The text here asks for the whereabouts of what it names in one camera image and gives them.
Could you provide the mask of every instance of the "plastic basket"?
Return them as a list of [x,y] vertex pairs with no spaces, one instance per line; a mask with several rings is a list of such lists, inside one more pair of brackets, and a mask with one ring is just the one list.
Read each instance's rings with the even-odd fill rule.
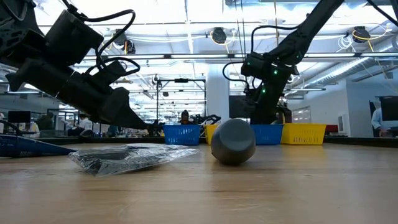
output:
[[211,139],[213,137],[214,132],[216,131],[218,124],[207,124],[205,125],[206,128],[206,142],[211,145]]
[[285,124],[283,144],[322,145],[325,124]]
[[197,146],[199,145],[200,125],[165,125],[163,126],[166,144]]
[[256,145],[277,145],[280,144],[282,137],[282,130],[284,128],[281,124],[253,124],[251,125],[256,134]]

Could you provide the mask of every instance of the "blue object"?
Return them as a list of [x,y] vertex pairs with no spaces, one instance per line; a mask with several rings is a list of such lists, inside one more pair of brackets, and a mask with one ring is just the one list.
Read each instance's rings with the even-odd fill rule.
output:
[[0,157],[64,156],[74,150],[20,136],[0,134]]
[[197,146],[199,145],[200,125],[165,125],[163,126],[166,144]]
[[256,145],[277,145],[282,139],[282,124],[252,124],[251,128],[256,134]]

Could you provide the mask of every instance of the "white shirt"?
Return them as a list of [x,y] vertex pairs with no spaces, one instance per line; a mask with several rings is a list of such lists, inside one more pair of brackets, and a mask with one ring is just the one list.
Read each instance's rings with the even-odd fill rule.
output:
[[384,128],[389,129],[392,127],[398,127],[398,121],[383,121],[382,111],[381,108],[374,111],[372,116],[372,125],[374,129],[377,128]]
[[92,130],[93,129],[93,122],[90,121],[88,118],[85,118],[80,121],[79,127],[84,128],[85,130]]

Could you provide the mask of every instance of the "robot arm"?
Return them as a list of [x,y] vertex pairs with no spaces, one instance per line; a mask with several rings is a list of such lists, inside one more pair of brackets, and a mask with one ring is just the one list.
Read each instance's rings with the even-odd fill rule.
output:
[[307,53],[311,41],[344,0],[320,0],[296,31],[289,34],[278,47],[263,55],[251,52],[241,68],[242,75],[262,80],[254,91],[247,93],[255,104],[252,124],[275,121],[277,104],[291,74],[298,75],[296,65]]
[[129,61],[137,68],[126,73],[118,62],[125,58],[106,58],[97,61],[112,63],[99,67],[95,75],[74,71],[70,66],[80,63],[90,49],[98,52],[103,37],[84,23],[89,18],[74,13],[73,6],[43,35],[34,7],[33,0],[0,0],[0,63],[18,68],[6,75],[11,90],[29,83],[89,114],[94,122],[145,129],[146,124],[130,108],[129,92],[109,86],[120,76],[138,72],[139,65]]

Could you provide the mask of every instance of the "desk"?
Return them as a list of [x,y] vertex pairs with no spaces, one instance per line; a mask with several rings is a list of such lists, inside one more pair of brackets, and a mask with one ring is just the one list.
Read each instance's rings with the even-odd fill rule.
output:
[[199,148],[103,178],[65,156],[0,159],[0,223],[397,223],[396,149],[258,147],[241,167],[225,167]]

